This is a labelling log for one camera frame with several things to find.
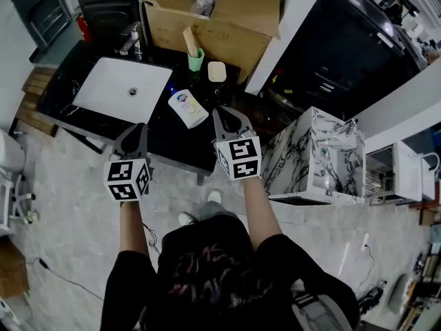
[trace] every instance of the black cabinet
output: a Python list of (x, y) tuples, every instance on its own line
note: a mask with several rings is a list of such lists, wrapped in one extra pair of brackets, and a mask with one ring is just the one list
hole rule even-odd
[(414, 76), (414, 63), (374, 2), (317, 0), (276, 66), (284, 76), (274, 89), (347, 119)]

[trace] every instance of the black countertop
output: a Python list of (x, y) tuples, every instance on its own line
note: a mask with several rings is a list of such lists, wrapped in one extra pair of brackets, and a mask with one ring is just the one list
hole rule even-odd
[[(99, 50), (91, 43), (80, 41), (48, 84), (37, 110), (59, 126), (112, 145), (133, 124), (72, 105), (83, 82), (101, 57), (137, 61), (134, 55), (122, 57), (115, 52)], [(140, 61), (172, 69), (172, 75), (148, 122), (148, 152), (165, 163), (204, 175), (211, 174), (216, 165), (211, 113), (217, 105), (231, 104), (240, 70), (226, 65), (227, 80), (213, 83), (207, 74), (207, 64), (210, 61), (205, 58), (201, 71), (192, 72), (188, 69), (186, 53), (155, 47), (147, 47)], [(187, 129), (167, 103), (172, 95), (168, 88), (170, 84), (175, 90), (190, 90), (210, 116), (195, 128)]]

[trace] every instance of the black t-shirt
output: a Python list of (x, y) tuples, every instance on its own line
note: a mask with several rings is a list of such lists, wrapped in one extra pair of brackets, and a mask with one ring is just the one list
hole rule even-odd
[(243, 224), (221, 215), (164, 237), (155, 273), (150, 259), (120, 252), (107, 281), (101, 330), (131, 331), (188, 325), (193, 328), (300, 329), (291, 310), (291, 285), (301, 279), (311, 294), (326, 294), (354, 328), (358, 304), (351, 288), (326, 274), (285, 235), (253, 251)]

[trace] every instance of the white bottle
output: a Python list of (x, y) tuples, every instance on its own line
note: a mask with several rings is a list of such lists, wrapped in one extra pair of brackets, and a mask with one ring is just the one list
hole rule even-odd
[(189, 90), (176, 92), (170, 97), (168, 104), (189, 129), (194, 128), (208, 118), (208, 112), (198, 103)]

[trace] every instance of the gray tile floor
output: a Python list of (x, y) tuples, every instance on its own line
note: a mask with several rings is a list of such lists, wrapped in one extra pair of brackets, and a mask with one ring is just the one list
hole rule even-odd
[[(119, 248), (119, 205), (103, 186), (103, 163), (110, 149), (99, 156), (63, 130), (51, 139), (23, 124), (20, 128), (30, 132), (19, 142), (27, 153), (25, 174), (37, 196), (33, 204), (41, 220), (29, 226), (16, 224), (12, 239), (28, 261), (42, 257), (63, 277), (103, 296)], [(154, 161), (152, 165), (154, 179), (141, 210), (159, 241), (178, 227), (179, 212), (197, 209), (213, 189), (222, 192), (224, 206), (246, 223), (241, 184), (229, 182), (219, 167), (198, 187), (195, 174)], [(357, 295), (380, 279), (389, 282), (381, 304), (365, 319), (394, 329), (399, 316), (385, 307), (389, 293), (396, 279), (411, 271), (429, 237), (428, 230), (418, 226), (417, 213), (403, 206), (272, 205), (283, 232)], [(360, 251), (366, 232), (375, 264), (367, 250)], [(156, 267), (158, 255), (153, 250), (150, 254)], [(28, 266), (28, 278), (30, 323), (38, 331), (98, 330), (101, 301), (38, 264)]]

